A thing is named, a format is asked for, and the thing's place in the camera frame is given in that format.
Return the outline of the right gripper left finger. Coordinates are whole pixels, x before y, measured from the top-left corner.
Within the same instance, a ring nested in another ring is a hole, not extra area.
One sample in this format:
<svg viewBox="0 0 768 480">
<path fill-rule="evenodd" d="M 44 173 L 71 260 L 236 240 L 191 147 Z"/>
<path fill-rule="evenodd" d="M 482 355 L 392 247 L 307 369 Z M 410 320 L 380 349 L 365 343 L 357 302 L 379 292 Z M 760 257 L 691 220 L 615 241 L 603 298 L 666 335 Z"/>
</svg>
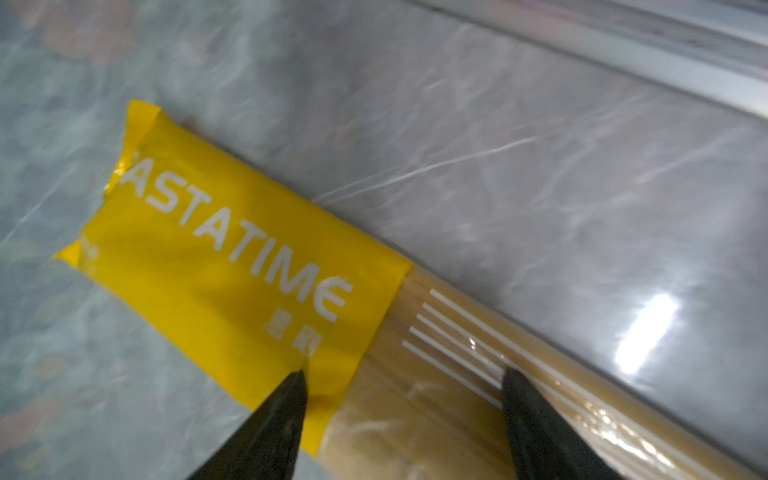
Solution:
<svg viewBox="0 0 768 480">
<path fill-rule="evenodd" d="M 291 480 L 308 405 L 306 378 L 290 373 L 190 480 Z"/>
</svg>

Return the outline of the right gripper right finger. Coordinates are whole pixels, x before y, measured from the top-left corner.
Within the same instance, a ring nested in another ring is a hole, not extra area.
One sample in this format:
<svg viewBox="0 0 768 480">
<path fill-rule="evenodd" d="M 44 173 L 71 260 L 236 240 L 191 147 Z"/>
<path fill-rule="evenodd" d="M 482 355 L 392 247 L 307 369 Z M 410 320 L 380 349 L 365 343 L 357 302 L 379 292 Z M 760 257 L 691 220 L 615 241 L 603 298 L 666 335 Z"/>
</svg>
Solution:
<svg viewBox="0 0 768 480">
<path fill-rule="evenodd" d="M 518 479 L 618 479 L 525 375 L 508 369 L 502 411 Z"/>
</svg>

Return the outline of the yellow pasta bag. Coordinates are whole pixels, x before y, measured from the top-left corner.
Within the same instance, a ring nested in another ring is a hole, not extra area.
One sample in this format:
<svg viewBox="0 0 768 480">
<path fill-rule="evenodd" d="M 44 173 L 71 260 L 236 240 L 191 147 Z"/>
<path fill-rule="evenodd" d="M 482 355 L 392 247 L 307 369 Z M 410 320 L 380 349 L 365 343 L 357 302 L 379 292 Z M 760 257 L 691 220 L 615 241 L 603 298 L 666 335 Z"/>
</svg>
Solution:
<svg viewBox="0 0 768 480">
<path fill-rule="evenodd" d="M 618 479 L 751 472 L 530 330 L 139 100 L 101 207 L 59 258 L 251 414 L 306 378 L 299 451 L 340 479 L 518 479 L 502 411 L 527 377 Z"/>
</svg>

